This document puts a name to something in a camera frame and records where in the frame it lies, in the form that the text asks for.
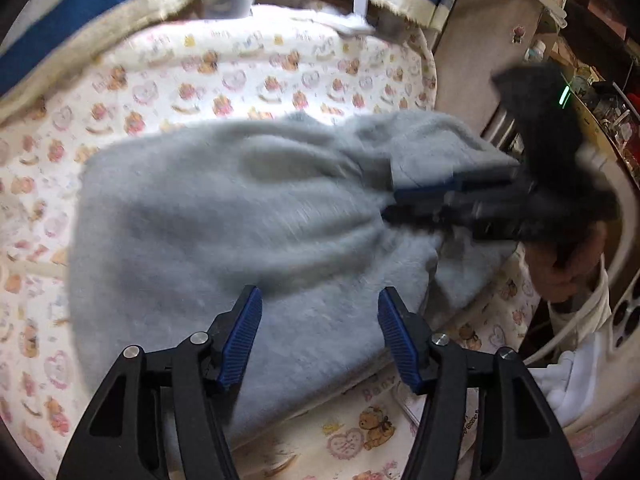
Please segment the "person's right hand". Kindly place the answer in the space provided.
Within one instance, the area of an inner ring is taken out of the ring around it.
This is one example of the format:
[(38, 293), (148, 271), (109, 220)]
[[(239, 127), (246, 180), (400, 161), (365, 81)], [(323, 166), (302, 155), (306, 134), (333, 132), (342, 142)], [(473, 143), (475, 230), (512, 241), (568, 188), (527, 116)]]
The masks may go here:
[(589, 236), (574, 251), (568, 263), (556, 262), (553, 248), (548, 244), (525, 245), (525, 262), (530, 280), (542, 299), (559, 304), (575, 296), (600, 266), (606, 242), (604, 222), (593, 223)]

